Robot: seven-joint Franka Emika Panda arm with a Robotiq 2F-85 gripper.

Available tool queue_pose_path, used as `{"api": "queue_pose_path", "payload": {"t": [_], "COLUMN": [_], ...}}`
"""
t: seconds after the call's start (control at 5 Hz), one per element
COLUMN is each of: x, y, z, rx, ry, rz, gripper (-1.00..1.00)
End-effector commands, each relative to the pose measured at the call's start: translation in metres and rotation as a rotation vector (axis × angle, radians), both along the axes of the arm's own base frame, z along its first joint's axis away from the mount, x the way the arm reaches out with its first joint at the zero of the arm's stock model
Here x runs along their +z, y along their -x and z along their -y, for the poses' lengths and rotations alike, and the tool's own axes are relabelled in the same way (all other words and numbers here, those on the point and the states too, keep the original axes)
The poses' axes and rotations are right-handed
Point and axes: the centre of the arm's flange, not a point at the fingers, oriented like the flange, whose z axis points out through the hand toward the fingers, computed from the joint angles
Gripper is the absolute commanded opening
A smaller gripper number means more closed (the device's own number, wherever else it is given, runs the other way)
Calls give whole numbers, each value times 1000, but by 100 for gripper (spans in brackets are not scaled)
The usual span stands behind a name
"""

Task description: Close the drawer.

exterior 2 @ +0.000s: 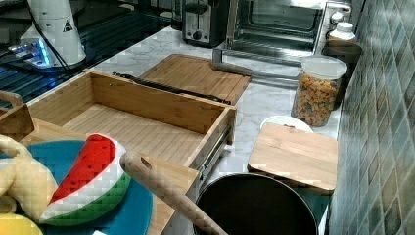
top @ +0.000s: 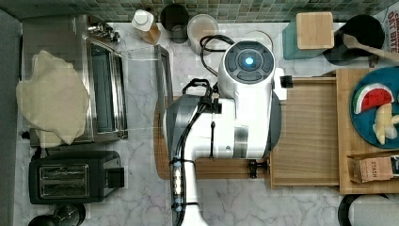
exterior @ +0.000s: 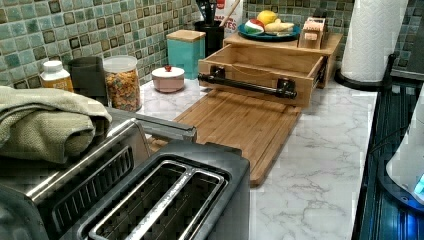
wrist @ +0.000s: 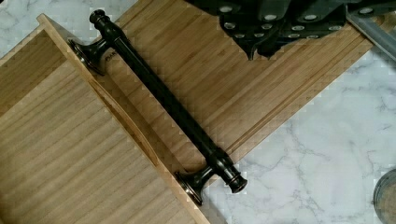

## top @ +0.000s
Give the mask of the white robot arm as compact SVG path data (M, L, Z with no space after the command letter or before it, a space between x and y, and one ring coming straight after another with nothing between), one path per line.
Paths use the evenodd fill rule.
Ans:
M172 226L207 226L200 213L196 166L199 158L261 159L276 146L280 102L286 98L271 50L255 40L233 44L221 58L215 98L206 79L203 95L184 93L163 116L168 147Z

